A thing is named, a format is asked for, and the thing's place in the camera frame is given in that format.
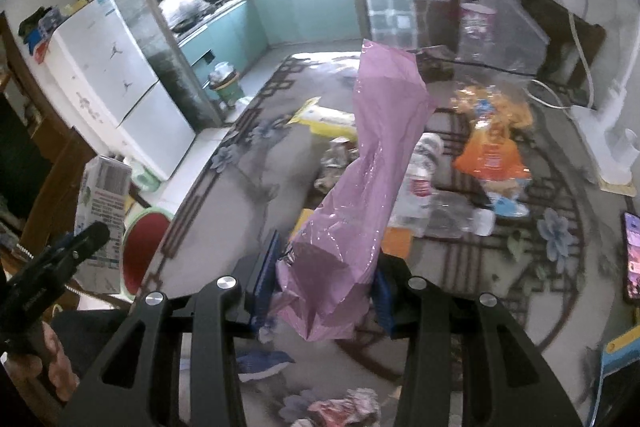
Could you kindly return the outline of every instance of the snack bag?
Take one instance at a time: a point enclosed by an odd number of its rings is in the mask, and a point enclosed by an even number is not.
[[[529,104],[518,96],[518,88],[502,83],[501,87],[491,85],[466,86],[456,91],[451,100],[451,107],[456,112],[466,114],[470,120],[476,121],[487,114],[496,114],[509,127],[522,129],[533,124],[533,115]]]
[[[529,209],[518,203],[518,197],[531,174],[522,163],[516,142],[510,138],[509,128],[495,114],[476,122],[465,150],[453,166],[481,181],[497,215],[529,215]]]
[[[347,137],[352,142],[358,141],[356,121],[353,113],[338,111],[318,105],[319,96],[310,98],[296,111],[289,123],[308,125],[313,134],[337,138]]]

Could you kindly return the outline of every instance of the metal screw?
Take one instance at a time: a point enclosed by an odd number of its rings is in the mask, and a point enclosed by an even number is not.
[[[493,308],[498,303],[498,299],[495,298],[495,295],[491,295],[491,293],[483,293],[480,296],[480,303],[487,308]]]
[[[218,285],[218,288],[222,290],[228,290],[229,288],[233,288],[236,285],[236,280],[230,275],[225,275],[224,277],[218,279],[216,284]]]
[[[145,297],[145,302],[149,306],[155,306],[164,300],[164,296],[160,292],[151,292]]]
[[[408,282],[409,288],[413,290],[424,290],[427,288],[427,281],[422,277],[411,277]]]

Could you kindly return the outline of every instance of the human hand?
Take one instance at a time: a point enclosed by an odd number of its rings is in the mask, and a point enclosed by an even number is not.
[[[51,357],[47,376],[58,398],[64,402],[69,401],[78,387],[79,378],[71,369],[71,362],[65,355],[55,331],[46,323],[42,323],[42,331],[45,347]],[[4,368],[22,399],[35,415],[46,423],[55,425],[60,406],[37,380],[42,372],[40,358],[35,355],[9,355]]]

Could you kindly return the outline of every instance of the yellow package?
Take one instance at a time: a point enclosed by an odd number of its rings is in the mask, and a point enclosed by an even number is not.
[[[310,98],[293,115],[289,123],[308,125],[313,134],[337,138],[344,136],[353,142],[358,141],[356,120],[353,113],[329,109],[318,105],[320,97]]]

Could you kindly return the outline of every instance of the green trash can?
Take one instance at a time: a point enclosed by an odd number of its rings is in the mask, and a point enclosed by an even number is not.
[[[218,94],[220,100],[226,103],[228,107],[236,107],[236,102],[244,96],[242,87],[238,82],[239,79],[240,75],[234,71],[224,80],[217,84],[210,84],[209,87]]]

